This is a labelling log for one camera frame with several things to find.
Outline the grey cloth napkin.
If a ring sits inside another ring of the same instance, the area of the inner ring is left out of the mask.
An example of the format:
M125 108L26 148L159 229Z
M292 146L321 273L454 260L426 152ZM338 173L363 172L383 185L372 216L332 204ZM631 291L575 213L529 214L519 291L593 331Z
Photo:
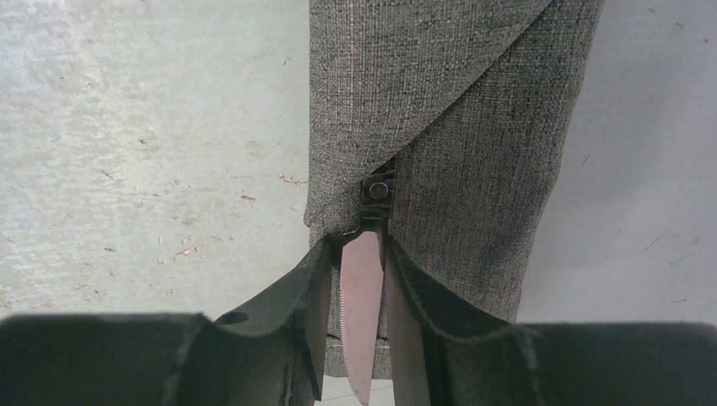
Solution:
M360 182L394 160L392 235L452 292L515 321L602 8L311 2L311 240L354 230Z

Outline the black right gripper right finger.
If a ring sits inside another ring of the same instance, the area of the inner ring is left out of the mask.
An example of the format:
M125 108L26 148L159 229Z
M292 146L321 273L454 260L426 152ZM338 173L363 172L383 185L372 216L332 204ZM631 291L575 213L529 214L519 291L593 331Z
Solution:
M398 405L713 405L716 329L685 322L511 324L386 248Z

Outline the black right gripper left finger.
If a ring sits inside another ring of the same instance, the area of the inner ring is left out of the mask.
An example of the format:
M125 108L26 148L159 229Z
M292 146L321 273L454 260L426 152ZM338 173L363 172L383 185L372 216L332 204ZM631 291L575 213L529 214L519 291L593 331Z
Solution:
M311 405L323 386L332 249L216 320L16 315L1 323L4 405Z

